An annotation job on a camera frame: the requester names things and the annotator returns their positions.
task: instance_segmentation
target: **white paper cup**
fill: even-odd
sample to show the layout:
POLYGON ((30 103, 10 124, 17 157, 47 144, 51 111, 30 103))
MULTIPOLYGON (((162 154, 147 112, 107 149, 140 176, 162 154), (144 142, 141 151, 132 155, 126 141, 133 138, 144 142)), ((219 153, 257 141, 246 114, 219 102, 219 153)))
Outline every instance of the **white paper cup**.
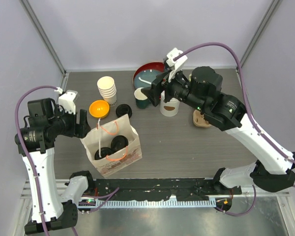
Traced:
POLYGON ((115 85, 113 85, 110 89, 100 89, 100 88, 98 88, 98 90, 100 92, 111 92, 111 91, 113 91, 115 89, 116 89, 116 86, 115 85))
POLYGON ((111 107, 117 104, 117 92, 115 92, 113 95, 110 95, 110 96, 102 95, 102 97, 106 102, 108 102, 109 106, 111 107))
POLYGON ((165 99, 165 92, 163 91, 161 93, 161 104, 160 104, 159 110, 166 117, 175 116, 178 113, 180 102, 177 99, 172 98, 171 101, 165 103, 164 99, 165 99))
POLYGON ((97 81, 97 87, 98 87, 98 89, 100 89, 102 91, 106 91, 108 89, 111 89, 114 86, 115 86, 115 81, 110 76, 104 76, 97 81))
POLYGON ((111 92, 102 92, 102 91, 99 91, 100 95, 105 95, 105 96, 113 95, 116 92, 117 92, 116 89, 112 90, 111 92))

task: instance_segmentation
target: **black cup lid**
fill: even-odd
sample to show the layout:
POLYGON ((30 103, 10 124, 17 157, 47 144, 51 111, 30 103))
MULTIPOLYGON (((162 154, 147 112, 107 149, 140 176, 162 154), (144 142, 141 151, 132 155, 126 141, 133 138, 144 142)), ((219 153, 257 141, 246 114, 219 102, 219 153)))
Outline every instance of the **black cup lid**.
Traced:
POLYGON ((95 160, 101 160, 103 158, 105 158, 107 155, 111 155, 114 154, 114 151, 111 150, 109 147, 101 147, 100 149, 100 155, 102 157, 99 157, 99 150, 97 150, 97 152, 95 153, 94 159, 95 160))
POLYGON ((116 108, 117 117, 122 117, 123 115, 128 114, 129 118, 132 116, 132 109, 128 104, 121 104, 116 108))
POLYGON ((118 135, 114 137, 110 147, 114 152, 117 152, 125 148, 126 146, 128 146, 128 144, 129 144, 128 139, 125 136, 118 135))

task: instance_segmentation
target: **white wall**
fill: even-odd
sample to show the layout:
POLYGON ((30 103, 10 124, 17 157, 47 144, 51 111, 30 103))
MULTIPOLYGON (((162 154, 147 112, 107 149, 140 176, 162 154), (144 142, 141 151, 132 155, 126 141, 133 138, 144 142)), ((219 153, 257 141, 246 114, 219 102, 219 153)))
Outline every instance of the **white wall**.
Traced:
MULTIPOLYGON (((59 69, 19 1, 0 0, 0 236, 11 235, 17 200, 27 177, 14 143, 16 102, 30 88, 58 86, 60 80, 59 69)), ((45 90, 30 98, 53 94, 45 90)), ((25 102, 20 117, 26 113, 25 102)))
MULTIPOLYGON (((219 41, 241 57, 271 0, 30 0, 68 70, 138 68, 173 48, 219 41)), ((235 65, 221 48, 189 66, 235 65)))
POLYGON ((281 3, 243 72, 256 120, 295 151, 295 0, 281 3))

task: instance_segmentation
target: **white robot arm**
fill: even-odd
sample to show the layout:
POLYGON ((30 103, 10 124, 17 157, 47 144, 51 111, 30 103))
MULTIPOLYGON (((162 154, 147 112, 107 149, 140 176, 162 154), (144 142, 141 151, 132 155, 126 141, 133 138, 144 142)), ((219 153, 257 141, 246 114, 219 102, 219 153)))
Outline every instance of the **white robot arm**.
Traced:
MULTIPOLYGON (((89 171, 81 171, 71 175, 65 192, 59 196, 54 172, 54 142, 58 135, 83 138, 90 131, 85 110, 80 111, 80 123, 77 124, 75 100, 76 91, 68 90, 59 97, 59 104, 51 98, 28 102, 29 124, 21 129, 23 140, 31 155, 39 176, 44 218, 48 230, 73 227, 78 220, 77 205, 81 196, 94 192, 94 181, 89 171)), ((24 150, 15 137, 19 153, 29 175, 32 195, 31 221, 25 226, 25 233, 42 232, 42 219, 39 212, 38 193, 33 170, 24 150)))
POLYGON ((181 71, 187 56, 174 48, 164 61, 166 72, 160 74, 152 82, 150 88, 142 92, 154 106, 159 103, 160 93, 165 91, 165 102, 172 98, 201 111, 213 126, 233 136, 248 148, 258 159, 251 165, 225 169, 216 173, 216 190, 226 190, 235 186, 255 184, 260 188, 277 192, 293 186, 295 168, 290 160, 295 160, 295 152, 280 146, 258 124, 258 132, 249 119, 246 107, 236 97, 221 92, 222 76, 208 67, 197 67, 192 71, 189 81, 181 71), (283 157, 263 136, 272 141, 288 158, 283 157))

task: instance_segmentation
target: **orange bowl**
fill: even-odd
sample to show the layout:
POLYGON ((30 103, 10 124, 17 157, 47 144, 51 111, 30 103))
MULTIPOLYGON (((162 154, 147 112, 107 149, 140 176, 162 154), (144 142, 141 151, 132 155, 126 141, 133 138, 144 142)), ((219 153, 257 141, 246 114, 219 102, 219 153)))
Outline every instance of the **orange bowl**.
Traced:
POLYGON ((99 119, 105 118, 109 114, 110 106, 104 100, 97 100, 89 106, 89 113, 99 119))

